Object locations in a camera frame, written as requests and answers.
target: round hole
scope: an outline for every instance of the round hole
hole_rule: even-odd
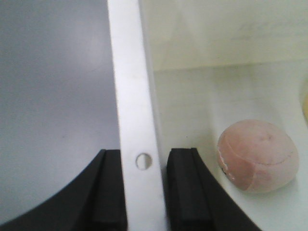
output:
[[[147,153],[141,153],[136,158],[136,166],[140,170],[147,170],[152,165],[152,158]]]

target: white metal bar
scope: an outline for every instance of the white metal bar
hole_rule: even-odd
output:
[[[165,231],[167,217],[149,84],[152,75],[147,68],[140,4],[138,0],[109,0],[108,10],[128,229]],[[147,155],[137,161],[140,154]]]

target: pink round object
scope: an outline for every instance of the pink round object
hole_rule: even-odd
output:
[[[298,171],[299,159],[286,133],[268,122],[248,119],[221,134],[218,164],[239,189],[265,193],[290,182]]]

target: pink sphere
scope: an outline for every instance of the pink sphere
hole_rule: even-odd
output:
[[[239,189],[265,193],[290,182],[298,171],[299,159],[286,133],[268,122],[248,119],[221,134],[218,164]]]

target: gray surface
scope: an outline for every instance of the gray surface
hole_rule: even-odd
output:
[[[119,148],[106,2],[0,1],[0,223]]]

